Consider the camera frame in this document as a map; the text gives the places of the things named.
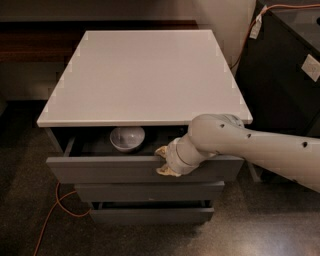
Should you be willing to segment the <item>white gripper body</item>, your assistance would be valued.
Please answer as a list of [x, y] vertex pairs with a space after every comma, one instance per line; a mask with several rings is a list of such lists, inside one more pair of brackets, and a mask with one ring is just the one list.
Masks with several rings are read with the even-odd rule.
[[166, 150], [167, 173], [171, 176], [188, 175], [213, 153], [199, 151], [188, 135], [176, 138], [170, 142]]

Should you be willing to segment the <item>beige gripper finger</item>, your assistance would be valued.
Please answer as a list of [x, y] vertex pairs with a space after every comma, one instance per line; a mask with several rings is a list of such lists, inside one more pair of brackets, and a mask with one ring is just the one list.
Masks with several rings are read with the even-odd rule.
[[174, 172], [168, 165], [163, 165], [162, 167], [157, 168], [156, 172], [162, 176], [180, 177], [180, 174]]
[[162, 158], [165, 158], [167, 156], [167, 147], [166, 146], [161, 146], [160, 148], [158, 148], [156, 151], [155, 151], [155, 154], [162, 157]]

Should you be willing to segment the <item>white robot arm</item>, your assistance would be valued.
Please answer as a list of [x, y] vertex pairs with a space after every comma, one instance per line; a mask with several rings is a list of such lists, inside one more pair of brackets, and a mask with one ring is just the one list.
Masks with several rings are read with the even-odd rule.
[[320, 192], [319, 139], [250, 130], [234, 115], [199, 115], [187, 134], [155, 153], [166, 160], [156, 170], [164, 176], [188, 175], [213, 156], [230, 155]]

